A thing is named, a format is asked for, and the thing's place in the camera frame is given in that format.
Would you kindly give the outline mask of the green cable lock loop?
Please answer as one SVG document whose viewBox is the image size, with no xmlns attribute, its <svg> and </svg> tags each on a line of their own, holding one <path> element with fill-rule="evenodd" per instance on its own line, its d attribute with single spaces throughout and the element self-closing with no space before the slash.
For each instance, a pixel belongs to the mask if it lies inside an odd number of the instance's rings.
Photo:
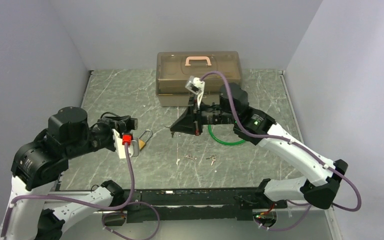
<svg viewBox="0 0 384 240">
<path fill-rule="evenodd" d="M 221 132 L 221 128 L 213 125 L 207 126 L 209 136 L 218 144 L 223 146 L 240 146 L 246 141 L 231 135 L 230 133 Z"/>
</svg>

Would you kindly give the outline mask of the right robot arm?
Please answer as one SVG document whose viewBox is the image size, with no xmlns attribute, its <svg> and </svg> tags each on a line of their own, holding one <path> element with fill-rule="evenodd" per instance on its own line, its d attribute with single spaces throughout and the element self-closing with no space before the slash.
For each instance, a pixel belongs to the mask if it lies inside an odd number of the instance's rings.
<svg viewBox="0 0 384 240">
<path fill-rule="evenodd" d="M 289 135 L 283 127 L 262 110 L 249 105 L 248 93 L 236 83 L 229 88 L 239 123 L 252 134 L 241 131 L 234 119 L 225 85 L 219 90 L 219 104 L 202 103 L 202 86 L 187 83 L 186 89 L 193 93 L 185 112 L 170 126 L 171 133 L 199 136 L 204 125 L 233 125 L 233 132 L 242 140 L 265 148 L 287 161 L 302 177 L 284 180 L 265 178 L 255 191 L 256 203 L 267 208 L 278 201 L 305 200 L 319 209 L 328 209 L 338 193 L 341 175 L 348 164 L 318 155 L 304 147 L 300 141 Z"/>
</svg>

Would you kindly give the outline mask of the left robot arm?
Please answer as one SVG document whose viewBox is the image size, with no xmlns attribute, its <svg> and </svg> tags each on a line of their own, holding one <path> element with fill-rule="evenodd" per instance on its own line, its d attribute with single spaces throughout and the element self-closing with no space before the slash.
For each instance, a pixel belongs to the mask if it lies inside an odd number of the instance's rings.
<svg viewBox="0 0 384 240">
<path fill-rule="evenodd" d="M 58 240 L 79 221 L 98 210 L 118 211 L 127 206 L 134 190 L 125 194 L 112 180 L 81 198 L 50 193 L 71 159 L 101 149 L 130 161 L 139 144 L 132 132 L 138 120 L 105 112 L 93 125 L 81 107 L 64 107 L 48 119 L 47 128 L 16 152 L 11 166 L 11 193 L 0 240 Z"/>
</svg>

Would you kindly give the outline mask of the brass padlock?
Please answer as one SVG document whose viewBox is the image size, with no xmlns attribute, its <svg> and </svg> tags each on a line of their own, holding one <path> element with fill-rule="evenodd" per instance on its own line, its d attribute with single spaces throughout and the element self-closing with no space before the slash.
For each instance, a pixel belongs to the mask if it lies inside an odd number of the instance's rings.
<svg viewBox="0 0 384 240">
<path fill-rule="evenodd" d="M 139 150 L 142 151 L 144 147 L 147 145 L 148 141 L 153 137 L 153 131 L 150 129 L 146 129 L 142 132 L 142 134 L 138 137 L 138 146 Z"/>
</svg>

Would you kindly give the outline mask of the black cable lock loop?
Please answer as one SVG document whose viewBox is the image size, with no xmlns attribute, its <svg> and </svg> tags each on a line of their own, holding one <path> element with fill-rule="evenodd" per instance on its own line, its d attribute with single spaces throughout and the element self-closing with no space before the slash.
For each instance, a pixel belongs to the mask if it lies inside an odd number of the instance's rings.
<svg viewBox="0 0 384 240">
<path fill-rule="evenodd" d="M 113 112 L 109 112 L 109 111 L 106 111 L 104 112 L 101 116 L 100 116 L 101 119 L 104 119 L 104 118 L 107 118 L 107 119 L 115 119 L 115 120 L 119 120 L 119 119 L 122 119 L 123 117 L 116 114 L 116 113 L 113 113 Z"/>
</svg>

